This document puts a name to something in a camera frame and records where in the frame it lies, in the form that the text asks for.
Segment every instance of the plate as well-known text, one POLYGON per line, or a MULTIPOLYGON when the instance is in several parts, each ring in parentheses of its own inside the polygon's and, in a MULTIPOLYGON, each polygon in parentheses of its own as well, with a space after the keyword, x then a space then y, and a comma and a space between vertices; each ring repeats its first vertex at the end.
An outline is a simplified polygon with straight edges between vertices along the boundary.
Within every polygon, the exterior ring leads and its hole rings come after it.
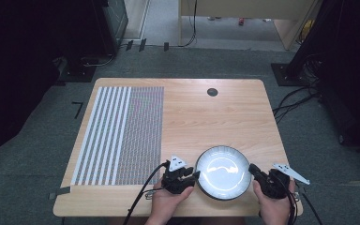
POLYGON ((206 150, 197 160, 195 171, 200 171, 198 186, 216 200, 232 200, 249 187, 249 162, 238 150, 216 146, 206 150))

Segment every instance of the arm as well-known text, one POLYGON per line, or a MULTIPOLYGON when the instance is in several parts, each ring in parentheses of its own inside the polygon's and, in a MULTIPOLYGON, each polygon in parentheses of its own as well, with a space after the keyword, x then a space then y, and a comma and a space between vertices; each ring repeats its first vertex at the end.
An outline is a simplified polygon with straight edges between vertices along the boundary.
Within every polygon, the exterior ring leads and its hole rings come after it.
MULTIPOLYGON (((154 188, 160 188, 160 180, 154 184, 154 188)), ((187 187, 181 194, 171 194, 166 189, 158 190, 153 195, 153 203, 150 218, 145 225, 164 225, 174 214, 177 205, 188 198, 194 187, 187 187)))
MULTIPOLYGON (((259 200, 262 221, 266 225, 285 225, 288 222, 291 206, 288 198, 270 199, 262 193, 259 182, 253 180, 253 190, 259 200)), ((294 193, 294 181, 289 184, 289 191, 294 193)))

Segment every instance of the gray carpet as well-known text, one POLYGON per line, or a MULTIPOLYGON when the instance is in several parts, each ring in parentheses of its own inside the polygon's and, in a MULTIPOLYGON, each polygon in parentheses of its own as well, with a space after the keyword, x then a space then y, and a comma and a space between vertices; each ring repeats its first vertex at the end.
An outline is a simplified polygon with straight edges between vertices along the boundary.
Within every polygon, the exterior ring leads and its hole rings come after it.
MULTIPOLYGON (((295 87, 278 87, 270 63, 289 63, 293 52, 258 52, 146 47, 122 49, 101 77, 261 79, 275 108, 295 87)), ((0 148, 0 224, 61 224, 47 194, 59 188, 93 83, 54 86, 30 115, 21 133, 0 148)), ((300 93, 290 101, 302 98, 300 93)), ((334 123, 314 98, 278 124, 290 164, 307 179, 307 195, 323 224, 360 224, 360 150, 338 144, 334 123)), ((296 224, 318 224, 306 201, 296 224)), ((248 217, 248 224, 262 224, 248 217)), ((65 224, 104 224, 103 218, 70 217, 65 224)))

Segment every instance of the wooden tabletop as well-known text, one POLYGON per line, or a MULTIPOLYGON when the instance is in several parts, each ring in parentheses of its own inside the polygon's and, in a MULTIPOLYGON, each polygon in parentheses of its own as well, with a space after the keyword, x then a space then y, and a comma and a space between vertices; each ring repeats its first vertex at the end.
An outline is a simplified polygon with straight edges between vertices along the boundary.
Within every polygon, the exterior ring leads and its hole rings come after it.
MULTIPOLYGON (((227 145, 239 150, 250 163, 267 173, 274 162, 289 164, 260 80, 103 78, 96 81, 90 97, 62 188, 70 186, 93 103, 101 86, 164 87, 161 162, 175 154, 188 166, 195 166, 198 157, 207 149, 227 145), (209 96, 209 88, 216 88, 218 94, 209 96)), ((53 212, 59 217, 125 217, 142 188, 70 187, 69 194, 59 195, 56 199, 53 212)), ((195 187, 191 196, 177 208, 176 217, 258 215, 259 205, 252 185, 231 201, 211 199, 197 185, 195 187)), ((132 216, 146 217, 150 209, 151 201, 141 198, 132 216)), ((301 203, 298 211, 299 215, 303 212, 301 203)))

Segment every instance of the table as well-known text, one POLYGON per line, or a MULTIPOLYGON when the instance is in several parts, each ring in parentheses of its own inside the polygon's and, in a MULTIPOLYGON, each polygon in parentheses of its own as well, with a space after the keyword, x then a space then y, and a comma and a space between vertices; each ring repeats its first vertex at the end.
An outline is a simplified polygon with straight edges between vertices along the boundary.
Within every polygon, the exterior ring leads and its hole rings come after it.
MULTIPOLYGON (((182 17, 194 15, 196 0, 178 1, 179 45, 182 45, 182 17)), ((196 16, 274 19, 283 46, 289 50, 320 3, 321 0, 198 0, 196 16)))
MULTIPOLYGON (((71 185, 98 89, 104 86, 163 87, 160 162, 176 154, 188 166, 195 166, 205 150, 228 145, 265 172, 273 168, 274 162, 288 163, 260 80, 102 78, 95 83, 61 185, 70 187, 70 193, 57 196, 54 204, 53 212, 59 217, 125 217, 142 188, 142 185, 71 185), (209 88, 217 89, 218 94, 209 96, 209 88)), ((150 207, 151 201, 141 198, 132 216, 146 217, 150 207)), ((252 185, 237 199, 226 202, 209 198, 196 186, 179 205, 175 216, 244 217, 256 216, 258 212, 252 185)), ((302 212, 299 203, 299 214, 302 212)))

